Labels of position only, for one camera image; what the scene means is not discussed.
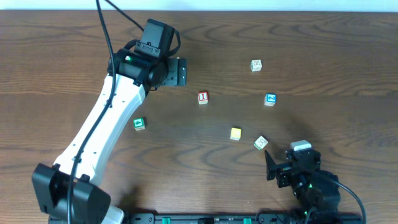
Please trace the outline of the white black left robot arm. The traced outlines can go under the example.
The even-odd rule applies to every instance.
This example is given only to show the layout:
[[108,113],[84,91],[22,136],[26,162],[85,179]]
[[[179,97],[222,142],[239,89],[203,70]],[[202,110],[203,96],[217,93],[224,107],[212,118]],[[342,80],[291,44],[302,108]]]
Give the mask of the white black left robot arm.
[[52,166],[39,164],[32,174],[50,223],[127,222],[100,184],[125,125],[148,93],[186,84],[187,61],[172,46],[179,38],[172,26],[149,19],[139,40],[111,54],[101,93],[78,134]]

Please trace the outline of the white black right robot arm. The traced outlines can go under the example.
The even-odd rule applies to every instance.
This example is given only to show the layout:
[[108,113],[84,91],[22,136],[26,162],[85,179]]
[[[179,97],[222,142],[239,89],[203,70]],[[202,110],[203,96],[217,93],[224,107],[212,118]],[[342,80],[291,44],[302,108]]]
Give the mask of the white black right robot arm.
[[275,179],[279,188],[291,187],[302,206],[302,223],[340,223],[338,205],[341,195],[334,181],[338,177],[321,170],[321,154],[312,149],[286,151],[287,162],[276,164],[265,152],[267,180]]

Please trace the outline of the blue number 2 block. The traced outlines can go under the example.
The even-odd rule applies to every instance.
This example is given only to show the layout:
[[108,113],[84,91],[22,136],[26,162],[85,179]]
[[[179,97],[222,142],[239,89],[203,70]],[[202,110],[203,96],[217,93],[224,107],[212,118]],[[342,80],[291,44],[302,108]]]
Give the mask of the blue number 2 block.
[[274,106],[277,102],[277,95],[272,93],[267,93],[264,98],[265,106]]

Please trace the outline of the red letter I block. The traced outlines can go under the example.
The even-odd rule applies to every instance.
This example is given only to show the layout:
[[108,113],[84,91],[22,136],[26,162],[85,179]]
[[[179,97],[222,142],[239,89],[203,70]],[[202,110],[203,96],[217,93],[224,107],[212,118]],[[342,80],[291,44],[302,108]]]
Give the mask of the red letter I block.
[[208,92],[207,91],[198,92],[197,97],[198,97],[199,105],[204,105],[204,104],[208,103]]

